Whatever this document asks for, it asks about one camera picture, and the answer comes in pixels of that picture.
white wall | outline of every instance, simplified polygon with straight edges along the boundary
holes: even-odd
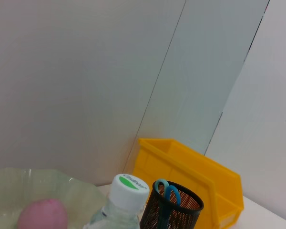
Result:
[[[286,0],[271,0],[206,156],[286,219]]]
[[[268,0],[189,0],[138,137],[174,138],[205,153]],[[135,143],[126,171],[138,153]]]
[[[185,0],[0,0],[0,167],[122,172]]]

pink ball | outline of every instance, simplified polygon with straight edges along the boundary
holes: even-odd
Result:
[[[20,214],[18,229],[67,229],[68,216],[58,199],[31,203]]]

green label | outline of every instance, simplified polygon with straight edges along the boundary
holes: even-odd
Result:
[[[125,184],[127,187],[130,187],[130,188],[133,188],[133,189],[137,189],[129,180],[123,178],[123,177],[120,177],[120,181]]]

mesh pen holder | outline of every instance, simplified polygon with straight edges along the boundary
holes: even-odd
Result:
[[[159,192],[153,189],[142,216],[141,229],[193,229],[201,210],[203,201],[189,189],[168,181],[174,185],[181,196],[181,204],[178,206],[174,192],[171,192],[171,200],[163,197],[164,185],[159,185]]]

green glass bowl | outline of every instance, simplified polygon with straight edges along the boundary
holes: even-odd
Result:
[[[68,213],[68,229],[82,229],[106,202],[96,186],[57,170],[1,169],[0,229],[17,228],[21,210],[31,202],[45,198],[62,201]]]

